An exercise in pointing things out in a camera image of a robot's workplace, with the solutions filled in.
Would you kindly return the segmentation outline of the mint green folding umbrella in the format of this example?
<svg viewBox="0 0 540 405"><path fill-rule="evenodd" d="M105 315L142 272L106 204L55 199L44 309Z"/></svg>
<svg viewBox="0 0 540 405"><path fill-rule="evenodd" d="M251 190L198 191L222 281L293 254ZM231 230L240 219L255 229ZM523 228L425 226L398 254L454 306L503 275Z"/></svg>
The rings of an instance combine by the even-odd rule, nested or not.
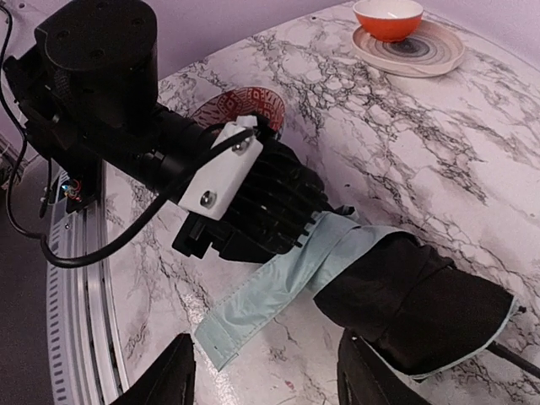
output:
<svg viewBox="0 0 540 405"><path fill-rule="evenodd" d="M324 212L299 246L262 264L210 310L196 340L222 369L302 291L416 380L485 350L518 309L505 288L457 269L407 231Z"/></svg>

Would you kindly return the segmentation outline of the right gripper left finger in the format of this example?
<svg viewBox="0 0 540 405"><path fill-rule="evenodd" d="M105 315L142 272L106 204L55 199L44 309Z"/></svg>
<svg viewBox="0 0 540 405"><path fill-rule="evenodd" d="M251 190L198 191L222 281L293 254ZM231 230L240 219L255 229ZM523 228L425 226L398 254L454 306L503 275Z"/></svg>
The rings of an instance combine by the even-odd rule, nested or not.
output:
<svg viewBox="0 0 540 405"><path fill-rule="evenodd" d="M189 334L178 334L113 405L193 405L196 362Z"/></svg>

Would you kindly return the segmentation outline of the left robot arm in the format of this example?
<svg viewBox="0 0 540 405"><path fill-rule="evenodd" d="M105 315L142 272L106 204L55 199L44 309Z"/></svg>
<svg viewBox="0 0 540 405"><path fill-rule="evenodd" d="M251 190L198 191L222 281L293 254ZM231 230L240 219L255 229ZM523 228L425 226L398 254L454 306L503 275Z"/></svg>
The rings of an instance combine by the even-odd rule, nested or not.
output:
<svg viewBox="0 0 540 405"><path fill-rule="evenodd" d="M130 242L168 202L188 213L173 246L203 257L215 248L233 262L263 263L285 253L284 219L262 188L282 154L265 116L250 112L201 127L158 101L157 18L142 1L71 1L35 28L35 44L1 63L25 116L25 143L73 179L83 208L107 162L155 199L115 240L84 256L56 256L35 234L46 260L85 267Z"/></svg>

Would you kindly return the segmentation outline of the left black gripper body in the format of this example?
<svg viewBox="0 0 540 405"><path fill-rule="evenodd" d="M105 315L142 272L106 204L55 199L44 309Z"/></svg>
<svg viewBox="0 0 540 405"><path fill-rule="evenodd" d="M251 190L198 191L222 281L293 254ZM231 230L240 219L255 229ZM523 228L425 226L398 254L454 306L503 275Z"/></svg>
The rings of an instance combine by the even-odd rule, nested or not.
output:
<svg viewBox="0 0 540 405"><path fill-rule="evenodd" d="M267 240L278 228L276 219L233 215L233 223L189 213L172 242L174 250L186 257L203 259L213 249L225 261L263 264L275 256Z"/></svg>

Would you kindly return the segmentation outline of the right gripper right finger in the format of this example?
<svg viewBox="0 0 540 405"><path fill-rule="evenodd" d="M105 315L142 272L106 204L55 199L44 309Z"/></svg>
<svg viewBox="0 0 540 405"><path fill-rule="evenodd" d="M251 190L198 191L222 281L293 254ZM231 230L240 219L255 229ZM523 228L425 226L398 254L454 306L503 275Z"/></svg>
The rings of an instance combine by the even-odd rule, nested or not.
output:
<svg viewBox="0 0 540 405"><path fill-rule="evenodd" d="M348 329L338 348L337 394L344 405L429 405Z"/></svg>

